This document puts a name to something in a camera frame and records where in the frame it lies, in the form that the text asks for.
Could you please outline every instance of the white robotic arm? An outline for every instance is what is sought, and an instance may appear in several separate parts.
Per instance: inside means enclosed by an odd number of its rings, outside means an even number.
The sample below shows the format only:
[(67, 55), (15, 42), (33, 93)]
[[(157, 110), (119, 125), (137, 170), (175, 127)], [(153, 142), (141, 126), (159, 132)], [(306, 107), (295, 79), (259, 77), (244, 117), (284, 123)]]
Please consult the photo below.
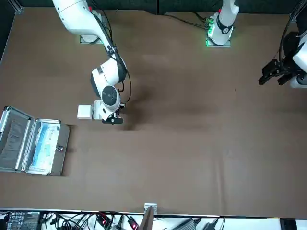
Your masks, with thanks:
[(124, 81), (127, 69), (106, 29), (89, 10), (86, 0), (53, 0), (66, 29), (76, 35), (95, 35), (105, 46), (110, 59), (92, 71), (91, 83), (102, 103), (99, 113), (107, 120), (120, 108), (120, 96), (115, 84)]
[(218, 46), (223, 46), (231, 37), (235, 19), (239, 13), (239, 7), (235, 5), (236, 0), (223, 0), (220, 12), (216, 12), (211, 18), (213, 27), (208, 37)]

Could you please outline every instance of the black background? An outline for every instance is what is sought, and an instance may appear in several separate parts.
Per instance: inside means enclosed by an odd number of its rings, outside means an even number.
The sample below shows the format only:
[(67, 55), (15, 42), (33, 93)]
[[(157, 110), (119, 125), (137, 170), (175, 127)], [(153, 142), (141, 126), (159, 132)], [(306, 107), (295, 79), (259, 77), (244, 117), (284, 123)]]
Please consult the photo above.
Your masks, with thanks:
[[(222, 0), (95, 0), (104, 10), (145, 10), (163, 14), (167, 11), (216, 11)], [(52, 0), (19, 0), (23, 6), (53, 6)], [(236, 0), (241, 13), (289, 13), (298, 0)]]
[(14, 10), (6, 0), (0, 0), (0, 59), (14, 19)]

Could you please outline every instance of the robotic arm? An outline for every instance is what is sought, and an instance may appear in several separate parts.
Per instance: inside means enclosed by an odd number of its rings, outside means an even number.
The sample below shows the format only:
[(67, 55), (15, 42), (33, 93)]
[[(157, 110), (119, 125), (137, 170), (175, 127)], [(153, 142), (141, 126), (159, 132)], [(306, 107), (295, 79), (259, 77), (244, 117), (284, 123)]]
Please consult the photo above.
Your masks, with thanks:
[[(290, 81), (292, 88), (307, 88), (307, 0), (301, 0), (292, 13), (284, 30), (279, 58), (273, 59), (262, 69), (259, 85), (265, 84), (272, 77), (279, 77), (278, 84), (284, 85)], [(286, 35), (291, 22), (295, 22), (298, 32)]]
[(124, 81), (126, 65), (99, 18), (89, 10), (86, 0), (53, 0), (53, 4), (68, 31), (76, 35), (97, 36), (110, 57), (91, 75), (93, 90), (102, 100), (99, 114), (106, 121), (120, 108), (119, 92), (114, 85)]
[(234, 22), (239, 13), (239, 7), (235, 5), (236, 0), (223, 0), (220, 12), (216, 12), (211, 18), (213, 27), (208, 37), (217, 46), (223, 46), (231, 37)]

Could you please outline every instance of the case lid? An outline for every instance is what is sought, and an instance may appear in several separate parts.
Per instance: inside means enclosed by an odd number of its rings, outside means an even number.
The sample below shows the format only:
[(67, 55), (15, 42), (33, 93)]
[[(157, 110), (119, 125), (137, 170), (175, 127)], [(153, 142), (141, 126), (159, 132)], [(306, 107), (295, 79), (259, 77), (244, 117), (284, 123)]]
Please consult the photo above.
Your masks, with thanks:
[(5, 107), (0, 120), (0, 169), (20, 170), (35, 118)]

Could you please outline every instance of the power adapter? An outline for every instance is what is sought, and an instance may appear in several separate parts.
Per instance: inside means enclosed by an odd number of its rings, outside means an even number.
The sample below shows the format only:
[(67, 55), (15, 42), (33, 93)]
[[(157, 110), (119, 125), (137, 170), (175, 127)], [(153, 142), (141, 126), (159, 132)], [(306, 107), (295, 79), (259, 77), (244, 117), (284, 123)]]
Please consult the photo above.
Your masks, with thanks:
[(130, 227), (132, 227), (133, 230), (139, 229), (139, 225), (133, 217), (131, 217), (131, 216), (128, 217), (128, 223), (129, 223)]
[(101, 212), (96, 214), (96, 216), (97, 222), (101, 225), (101, 227), (103, 227), (105, 230), (109, 230), (111, 227), (110, 218), (106, 214)]
[(215, 219), (212, 223), (206, 223), (202, 230), (215, 230), (215, 226), (219, 219)]

